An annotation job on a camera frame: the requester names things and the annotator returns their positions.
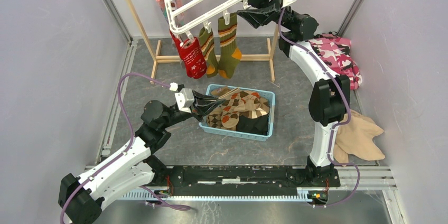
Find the green striped sock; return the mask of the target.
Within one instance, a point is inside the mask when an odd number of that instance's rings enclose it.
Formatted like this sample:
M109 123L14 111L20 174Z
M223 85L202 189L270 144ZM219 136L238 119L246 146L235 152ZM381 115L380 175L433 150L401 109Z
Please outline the green striped sock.
M220 60L218 63L218 74L225 79L230 79L240 63L242 52L236 44L237 14L229 14L229 22L223 17L218 18L218 34L220 43Z
M204 59L207 62L207 70L206 75L208 78L214 77L217 75L218 71L218 60L216 54L214 52L214 34L213 31L208 31L205 27L203 27L199 32L199 45L204 56Z

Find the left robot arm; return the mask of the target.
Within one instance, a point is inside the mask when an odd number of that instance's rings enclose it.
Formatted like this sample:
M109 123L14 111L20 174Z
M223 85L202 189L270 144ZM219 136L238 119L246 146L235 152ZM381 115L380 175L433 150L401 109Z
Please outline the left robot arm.
M171 137L167 128L189 118L202 121L225 102L175 83L170 90L175 92L175 104L149 101L141 115L142 125L119 150L88 171L78 176L69 173L61 180L60 223L94 223L109 205L133 189L149 183L161 185L166 171L150 162Z

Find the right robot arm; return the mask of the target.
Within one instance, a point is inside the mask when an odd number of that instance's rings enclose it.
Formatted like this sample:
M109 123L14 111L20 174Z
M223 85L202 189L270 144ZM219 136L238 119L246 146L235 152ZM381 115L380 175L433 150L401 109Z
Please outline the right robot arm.
M305 179L318 186L335 172L333 158L335 137L341 125L350 118L350 80L338 74L317 55L307 42L317 29L317 21L308 14L292 10L296 0L243 0L244 9L237 14L253 28L277 24L287 32L278 32L278 46L305 73L313 89L309 101L309 113L315 122L314 140L307 157Z

